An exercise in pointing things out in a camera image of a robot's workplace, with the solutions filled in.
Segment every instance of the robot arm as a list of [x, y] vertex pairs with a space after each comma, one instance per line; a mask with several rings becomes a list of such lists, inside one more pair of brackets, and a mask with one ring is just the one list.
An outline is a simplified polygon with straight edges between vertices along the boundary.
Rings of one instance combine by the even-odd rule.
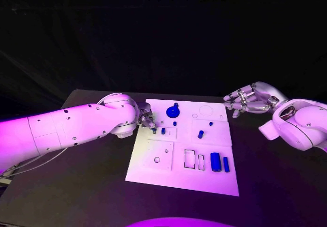
[[136, 124], [155, 128], [146, 103], [112, 94], [103, 106], [87, 104], [0, 122], [0, 173], [14, 164], [58, 149], [86, 143], [107, 133], [132, 135]]
[[327, 152], [327, 105], [305, 99], [288, 100], [282, 93], [266, 83], [256, 82], [230, 93], [224, 100], [234, 109], [233, 118], [241, 112], [272, 113], [259, 131], [269, 140], [277, 136], [296, 149], [318, 147]]

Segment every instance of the table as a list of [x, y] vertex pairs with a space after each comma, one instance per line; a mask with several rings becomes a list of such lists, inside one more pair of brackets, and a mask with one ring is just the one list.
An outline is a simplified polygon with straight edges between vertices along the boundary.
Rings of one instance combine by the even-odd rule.
[[[74, 90], [63, 108], [94, 103], [112, 92]], [[220, 97], [125, 93], [136, 102]], [[324, 226], [327, 154], [267, 141], [257, 127], [269, 114], [227, 111], [239, 197], [125, 182], [133, 135], [115, 135], [67, 149], [44, 166], [14, 177], [0, 198], [0, 222], [24, 227], [122, 227], [159, 217], [200, 218], [233, 226]], [[58, 151], [40, 158], [38, 165]]]

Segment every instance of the black background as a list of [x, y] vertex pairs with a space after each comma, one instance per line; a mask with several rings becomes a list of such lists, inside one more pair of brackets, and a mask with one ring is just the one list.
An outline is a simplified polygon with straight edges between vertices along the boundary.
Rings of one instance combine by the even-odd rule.
[[324, 7], [277, 2], [2, 1], [1, 118], [73, 89], [224, 96], [256, 81], [325, 101]]

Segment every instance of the blue object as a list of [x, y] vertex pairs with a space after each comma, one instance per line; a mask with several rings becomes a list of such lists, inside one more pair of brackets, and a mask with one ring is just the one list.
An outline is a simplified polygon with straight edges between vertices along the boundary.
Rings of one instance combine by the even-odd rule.
[[228, 173], [228, 165], [227, 165], [227, 158], [223, 157], [223, 168], [224, 168], [224, 172]]
[[201, 139], [203, 133], [204, 133], [204, 132], [200, 130], [200, 131], [198, 131], [198, 136], [197, 136], [198, 139]]
[[220, 155], [218, 153], [210, 154], [210, 161], [211, 161], [211, 171], [220, 172], [221, 171], [221, 163], [220, 163]]
[[171, 106], [171, 107], [166, 108], [165, 113], [166, 113], [166, 116], [169, 118], [178, 117], [179, 111], [178, 111], [178, 104], [177, 103], [174, 103], [174, 106]]

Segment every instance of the small blue cylinder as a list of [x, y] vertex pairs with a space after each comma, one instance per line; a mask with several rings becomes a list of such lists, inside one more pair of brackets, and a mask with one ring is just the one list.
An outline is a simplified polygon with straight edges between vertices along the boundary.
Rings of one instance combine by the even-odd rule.
[[201, 137], [203, 137], [203, 131], [200, 130], [197, 138], [201, 139]]
[[224, 168], [224, 172], [228, 173], [228, 165], [227, 165], [227, 158], [223, 157], [223, 168]]
[[218, 153], [210, 154], [210, 161], [211, 161], [211, 171], [220, 172], [221, 171], [221, 163], [220, 163], [220, 155]]

